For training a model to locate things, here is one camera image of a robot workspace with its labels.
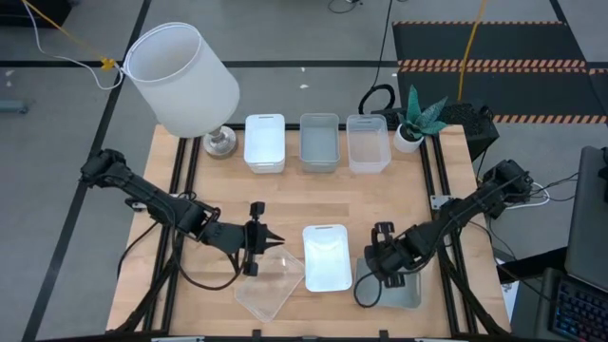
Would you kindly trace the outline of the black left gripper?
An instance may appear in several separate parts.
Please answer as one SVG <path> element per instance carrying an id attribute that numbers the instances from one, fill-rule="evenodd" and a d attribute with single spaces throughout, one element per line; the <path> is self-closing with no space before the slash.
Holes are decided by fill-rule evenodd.
<path id="1" fill-rule="evenodd" d="M 267 239 L 283 240 L 266 224 L 260 222 L 260 216 L 265 211 L 265 203 L 257 201 L 250 206 L 251 219 L 244 225 L 232 223 L 211 222 L 208 224 L 208 243 L 220 249 L 223 253 L 235 254 L 240 249 L 246 253 L 242 272 L 246 276 L 257 276 L 258 265 L 255 255 L 263 255 L 266 250 L 280 246 L 281 241 L 266 242 Z"/>

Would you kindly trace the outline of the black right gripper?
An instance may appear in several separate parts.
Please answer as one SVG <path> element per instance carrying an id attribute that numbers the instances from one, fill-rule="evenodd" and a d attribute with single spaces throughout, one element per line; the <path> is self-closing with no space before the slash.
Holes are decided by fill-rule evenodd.
<path id="1" fill-rule="evenodd" d="M 370 273 L 387 288 L 406 286 L 405 276 L 413 272 L 414 259 L 405 245 L 392 236 L 394 224 L 376 222 L 370 231 L 370 245 L 364 248 L 364 259 Z"/>

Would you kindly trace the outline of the gray plastic basket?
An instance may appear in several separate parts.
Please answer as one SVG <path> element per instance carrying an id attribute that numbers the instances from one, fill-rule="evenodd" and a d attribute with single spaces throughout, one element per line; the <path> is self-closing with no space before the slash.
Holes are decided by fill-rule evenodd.
<path id="1" fill-rule="evenodd" d="M 340 162 L 339 117 L 305 113 L 300 117 L 299 157 L 304 172 L 332 173 Z"/>
<path id="2" fill-rule="evenodd" d="M 422 302 L 421 277 L 419 274 L 405 275 L 403 287 L 389 288 L 380 282 L 371 271 L 364 258 L 358 258 L 355 266 L 356 297 L 364 305 L 398 309 L 416 309 Z"/>

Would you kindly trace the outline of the clear plastic basket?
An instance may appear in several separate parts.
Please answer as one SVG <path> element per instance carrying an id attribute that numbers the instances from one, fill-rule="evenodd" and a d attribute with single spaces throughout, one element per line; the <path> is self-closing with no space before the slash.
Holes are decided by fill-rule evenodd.
<path id="1" fill-rule="evenodd" d="M 266 252 L 236 289 L 236 301 L 263 323 L 271 322 L 304 278 L 304 264 L 282 247 Z"/>
<path id="2" fill-rule="evenodd" d="M 378 114 L 350 115 L 346 122 L 349 168 L 355 174 L 379 174 L 391 161 L 388 125 Z"/>

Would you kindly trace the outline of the potted plant white pot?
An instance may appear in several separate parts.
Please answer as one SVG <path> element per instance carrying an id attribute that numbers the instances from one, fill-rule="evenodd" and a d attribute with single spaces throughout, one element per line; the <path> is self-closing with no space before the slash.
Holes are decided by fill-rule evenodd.
<path id="1" fill-rule="evenodd" d="M 419 148 L 425 137 L 435 136 L 447 127 L 439 117 L 447 102 L 447 97 L 422 109 L 418 91 L 414 85 L 409 88 L 406 113 L 398 113 L 399 125 L 393 137 L 393 144 L 403 153 L 412 153 Z"/>

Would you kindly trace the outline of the white printed paper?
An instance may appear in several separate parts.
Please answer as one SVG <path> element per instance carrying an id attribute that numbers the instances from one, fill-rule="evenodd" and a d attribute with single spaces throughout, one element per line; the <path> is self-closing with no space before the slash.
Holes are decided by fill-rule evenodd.
<path id="1" fill-rule="evenodd" d="M 512 320 L 519 285 L 519 281 L 502 284 L 503 300 L 509 321 Z"/>

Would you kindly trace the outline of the black mesh box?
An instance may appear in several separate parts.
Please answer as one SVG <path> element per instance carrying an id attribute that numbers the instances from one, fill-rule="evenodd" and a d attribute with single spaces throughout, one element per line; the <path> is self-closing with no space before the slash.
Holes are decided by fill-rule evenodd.
<path id="1" fill-rule="evenodd" d="M 463 127 L 473 161 L 500 137 L 493 119 L 494 114 L 487 105 L 471 103 L 446 105 L 439 116 L 441 122 Z"/>

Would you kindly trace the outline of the white shade table lamp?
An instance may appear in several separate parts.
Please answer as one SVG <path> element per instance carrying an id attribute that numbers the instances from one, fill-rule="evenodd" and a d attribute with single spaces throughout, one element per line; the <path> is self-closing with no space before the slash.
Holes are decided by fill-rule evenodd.
<path id="1" fill-rule="evenodd" d="M 152 28 L 126 53 L 123 72 L 169 133 L 202 138 L 215 159 L 234 154 L 238 138 L 225 124 L 238 107 L 239 85 L 196 27 Z"/>

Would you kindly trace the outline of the gray laptop backlit keyboard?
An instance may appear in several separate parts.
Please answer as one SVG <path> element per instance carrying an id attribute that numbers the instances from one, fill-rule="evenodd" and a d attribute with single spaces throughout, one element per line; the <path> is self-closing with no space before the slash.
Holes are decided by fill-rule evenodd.
<path id="1" fill-rule="evenodd" d="M 565 261 L 544 271 L 541 292 L 536 338 L 608 342 L 608 147 L 581 151 Z"/>

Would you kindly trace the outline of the black hazard-striped floor mat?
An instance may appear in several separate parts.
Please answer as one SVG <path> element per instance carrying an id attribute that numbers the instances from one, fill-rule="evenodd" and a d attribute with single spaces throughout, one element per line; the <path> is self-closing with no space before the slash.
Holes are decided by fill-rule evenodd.
<path id="1" fill-rule="evenodd" d="M 608 67 L 561 21 L 399 21 L 398 82 L 421 105 L 487 105 L 497 123 L 608 124 Z"/>

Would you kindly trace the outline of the black cabinet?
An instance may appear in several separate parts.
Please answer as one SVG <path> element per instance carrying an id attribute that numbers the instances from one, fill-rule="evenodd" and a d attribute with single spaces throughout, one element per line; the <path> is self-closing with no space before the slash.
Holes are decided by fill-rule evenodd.
<path id="1" fill-rule="evenodd" d="M 27 0 L 56 24 L 61 26 L 72 6 L 68 0 Z M 0 0 L 0 26 L 31 27 L 32 23 L 22 0 Z"/>

